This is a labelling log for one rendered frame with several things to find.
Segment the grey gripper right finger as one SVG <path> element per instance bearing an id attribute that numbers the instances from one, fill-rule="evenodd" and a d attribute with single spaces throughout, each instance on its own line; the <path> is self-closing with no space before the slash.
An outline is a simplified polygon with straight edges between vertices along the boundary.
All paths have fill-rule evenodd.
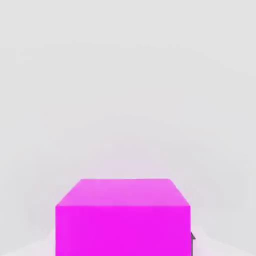
<path id="1" fill-rule="evenodd" d="M 193 256 L 218 256 L 219 249 L 216 242 L 209 238 L 200 227 L 193 227 Z"/>

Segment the small magenta cube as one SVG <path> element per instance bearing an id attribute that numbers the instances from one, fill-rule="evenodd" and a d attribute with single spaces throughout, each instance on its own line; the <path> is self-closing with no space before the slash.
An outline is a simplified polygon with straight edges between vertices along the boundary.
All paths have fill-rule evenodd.
<path id="1" fill-rule="evenodd" d="M 55 256 L 192 256 L 191 207 L 170 179 L 82 179 L 55 207 Z"/>

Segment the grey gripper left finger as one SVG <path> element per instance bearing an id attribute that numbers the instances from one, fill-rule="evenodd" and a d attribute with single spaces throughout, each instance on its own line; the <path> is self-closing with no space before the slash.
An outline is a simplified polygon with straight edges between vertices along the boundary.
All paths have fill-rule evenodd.
<path id="1" fill-rule="evenodd" d="M 53 229 L 44 240 L 29 245 L 25 256 L 56 256 L 55 235 Z"/>

